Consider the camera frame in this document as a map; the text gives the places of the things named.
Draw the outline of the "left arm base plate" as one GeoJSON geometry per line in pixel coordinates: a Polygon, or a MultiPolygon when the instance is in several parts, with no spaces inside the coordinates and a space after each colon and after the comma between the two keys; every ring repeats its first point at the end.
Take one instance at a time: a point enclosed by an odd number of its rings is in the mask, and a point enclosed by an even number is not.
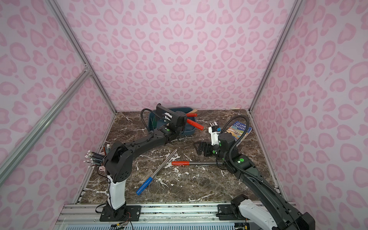
{"type": "Polygon", "coordinates": [[[100,222],[125,222],[139,221],[141,214],[141,206],[123,205],[114,210],[110,205],[106,205],[100,215],[100,222]]]}

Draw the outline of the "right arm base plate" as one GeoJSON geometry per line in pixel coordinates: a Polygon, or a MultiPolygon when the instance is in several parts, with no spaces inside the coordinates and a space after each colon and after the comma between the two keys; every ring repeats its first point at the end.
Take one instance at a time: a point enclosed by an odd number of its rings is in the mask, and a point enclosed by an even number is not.
{"type": "Polygon", "coordinates": [[[238,195],[230,201],[230,204],[217,205],[218,212],[216,216],[219,220],[247,220],[239,209],[241,202],[248,199],[244,194],[238,195]]]}

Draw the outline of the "black shovel with red grip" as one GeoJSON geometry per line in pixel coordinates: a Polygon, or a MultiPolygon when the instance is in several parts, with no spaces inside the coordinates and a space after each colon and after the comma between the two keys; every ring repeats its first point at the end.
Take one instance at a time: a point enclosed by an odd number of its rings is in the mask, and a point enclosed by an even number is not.
{"type": "Polygon", "coordinates": [[[189,165],[219,165],[223,166],[223,162],[193,162],[193,161],[173,161],[172,166],[189,166],[189,165]]]}

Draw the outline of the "green hoe with red grip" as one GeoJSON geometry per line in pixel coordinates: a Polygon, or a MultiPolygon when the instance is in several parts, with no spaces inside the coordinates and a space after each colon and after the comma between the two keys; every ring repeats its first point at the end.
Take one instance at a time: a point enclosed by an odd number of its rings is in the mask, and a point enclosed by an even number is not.
{"type": "MultiPolygon", "coordinates": [[[[188,113],[187,115],[188,115],[189,117],[197,117],[197,113],[188,113]]],[[[156,127],[157,127],[158,121],[160,121],[160,119],[158,119],[156,116],[154,116],[154,117],[151,119],[151,124],[152,124],[152,127],[153,127],[153,128],[156,128],[156,127]]]]}

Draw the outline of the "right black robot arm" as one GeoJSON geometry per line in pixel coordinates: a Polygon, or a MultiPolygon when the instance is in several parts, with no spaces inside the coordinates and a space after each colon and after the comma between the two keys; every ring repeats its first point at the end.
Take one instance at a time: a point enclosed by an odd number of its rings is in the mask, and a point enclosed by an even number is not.
{"type": "Polygon", "coordinates": [[[227,170],[244,183],[264,205],[260,208],[244,195],[232,200],[232,206],[242,217],[250,219],[262,230],[314,230],[311,214],[301,213],[288,203],[261,175],[255,163],[240,154],[238,140],[230,133],[221,133],[218,143],[198,141],[194,148],[199,155],[215,156],[227,170]]]}

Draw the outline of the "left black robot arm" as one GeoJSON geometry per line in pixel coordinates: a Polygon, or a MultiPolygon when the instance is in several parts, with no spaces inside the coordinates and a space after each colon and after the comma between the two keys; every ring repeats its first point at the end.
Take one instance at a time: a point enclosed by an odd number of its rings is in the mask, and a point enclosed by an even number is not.
{"type": "Polygon", "coordinates": [[[109,181],[108,207],[116,211],[126,205],[125,185],[126,180],[132,173],[133,161],[141,154],[170,143],[181,136],[187,124],[187,115],[185,112],[173,112],[165,108],[157,108],[156,112],[163,115],[170,114],[170,120],[148,135],[131,142],[115,142],[112,149],[104,159],[105,173],[109,181]]]}

